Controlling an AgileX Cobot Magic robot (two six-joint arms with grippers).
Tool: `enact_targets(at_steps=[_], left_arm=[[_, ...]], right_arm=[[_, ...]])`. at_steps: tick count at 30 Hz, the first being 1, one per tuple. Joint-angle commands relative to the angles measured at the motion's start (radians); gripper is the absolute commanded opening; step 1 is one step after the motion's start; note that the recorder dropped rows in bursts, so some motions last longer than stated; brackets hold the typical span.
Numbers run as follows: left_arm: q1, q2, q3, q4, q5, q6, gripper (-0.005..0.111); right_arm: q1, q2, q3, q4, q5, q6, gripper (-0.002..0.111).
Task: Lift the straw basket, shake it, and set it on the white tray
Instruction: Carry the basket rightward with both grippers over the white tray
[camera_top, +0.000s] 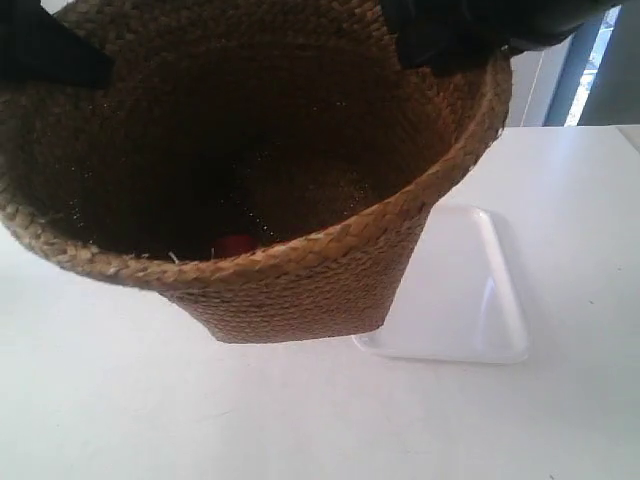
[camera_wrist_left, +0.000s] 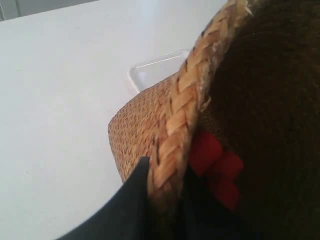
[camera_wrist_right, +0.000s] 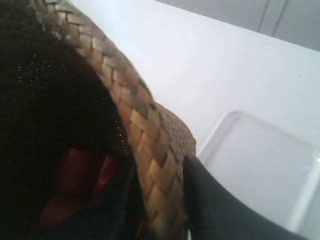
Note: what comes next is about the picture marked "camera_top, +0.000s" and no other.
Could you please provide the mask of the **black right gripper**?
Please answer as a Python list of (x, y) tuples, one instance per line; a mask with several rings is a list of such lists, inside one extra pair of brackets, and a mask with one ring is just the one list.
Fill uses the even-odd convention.
[(599, 0), (392, 0), (380, 3), (404, 69), (437, 76), (483, 65), (495, 53), (509, 57), (554, 47), (591, 18), (621, 6)]

